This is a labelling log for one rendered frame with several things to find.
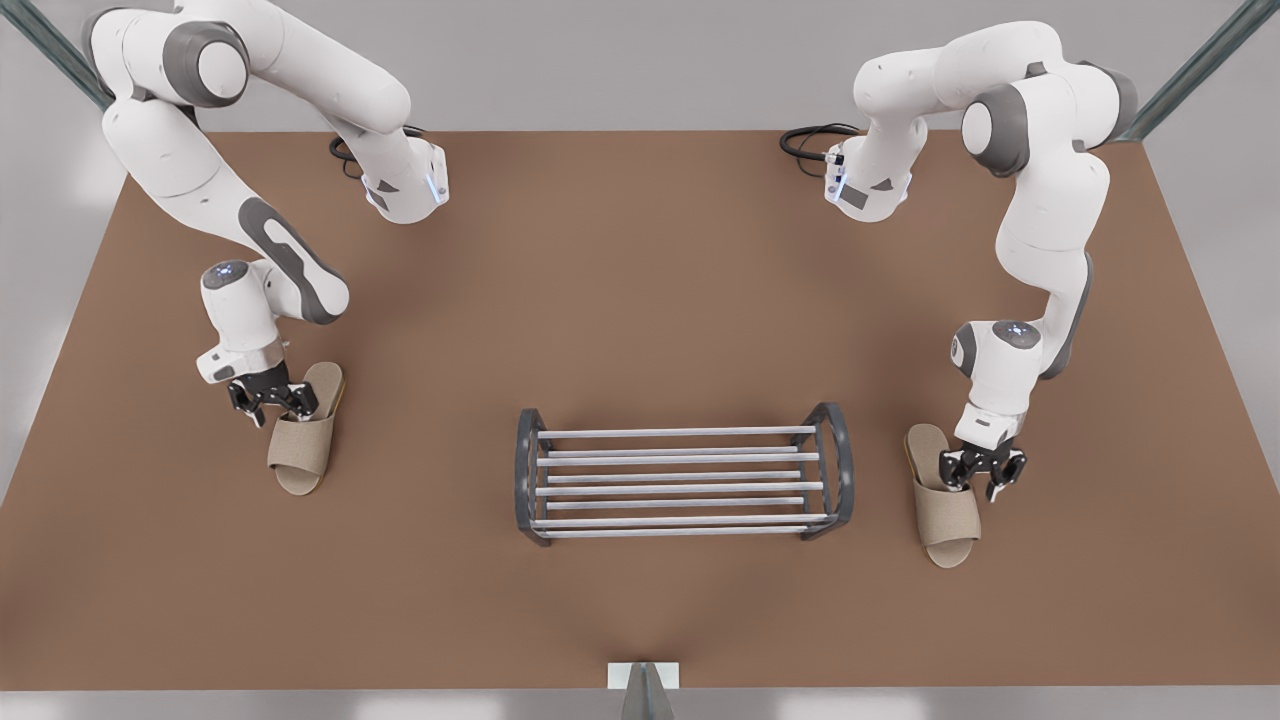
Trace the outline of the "beige open-toe slipper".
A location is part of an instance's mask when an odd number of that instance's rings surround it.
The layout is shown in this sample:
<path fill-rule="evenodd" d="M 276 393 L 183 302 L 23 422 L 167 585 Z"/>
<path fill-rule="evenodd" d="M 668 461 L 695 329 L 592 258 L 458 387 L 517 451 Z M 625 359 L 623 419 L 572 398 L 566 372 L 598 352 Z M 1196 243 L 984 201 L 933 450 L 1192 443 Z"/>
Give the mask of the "beige open-toe slipper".
<path fill-rule="evenodd" d="M 945 433 L 932 424 L 915 424 L 905 436 L 920 544 L 934 565 L 956 568 L 982 530 L 973 488 L 955 489 L 942 480 L 940 455 L 947 447 Z"/>
<path fill-rule="evenodd" d="M 320 484 L 328 466 L 334 414 L 346 388 L 343 369 L 335 363 L 316 363 L 303 378 L 317 397 L 317 410 L 300 420 L 293 413 L 282 414 L 273 428 L 268 465 L 280 487 L 305 496 Z"/>

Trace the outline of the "grey metal shoe rack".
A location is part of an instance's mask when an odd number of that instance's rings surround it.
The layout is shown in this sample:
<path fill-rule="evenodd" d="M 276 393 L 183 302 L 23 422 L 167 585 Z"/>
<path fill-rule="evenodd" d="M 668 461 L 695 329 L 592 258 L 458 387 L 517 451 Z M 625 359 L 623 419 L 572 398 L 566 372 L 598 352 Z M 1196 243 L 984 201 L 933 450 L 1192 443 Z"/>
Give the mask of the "grey metal shoe rack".
<path fill-rule="evenodd" d="M 849 523 L 850 434 L 822 402 L 790 427 L 550 430 L 518 418 L 515 516 L 531 542 L 673 536 L 795 536 Z"/>

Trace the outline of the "silver frame post with foot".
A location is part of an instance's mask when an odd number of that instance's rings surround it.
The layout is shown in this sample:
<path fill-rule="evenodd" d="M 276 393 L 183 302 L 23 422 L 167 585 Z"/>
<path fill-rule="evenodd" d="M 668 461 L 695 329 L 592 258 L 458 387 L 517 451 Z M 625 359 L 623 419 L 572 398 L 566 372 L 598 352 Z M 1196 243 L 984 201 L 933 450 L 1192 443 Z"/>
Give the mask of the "silver frame post with foot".
<path fill-rule="evenodd" d="M 676 720 L 668 689 L 680 688 L 677 662 L 609 662 L 607 687 L 625 691 L 620 720 Z"/>

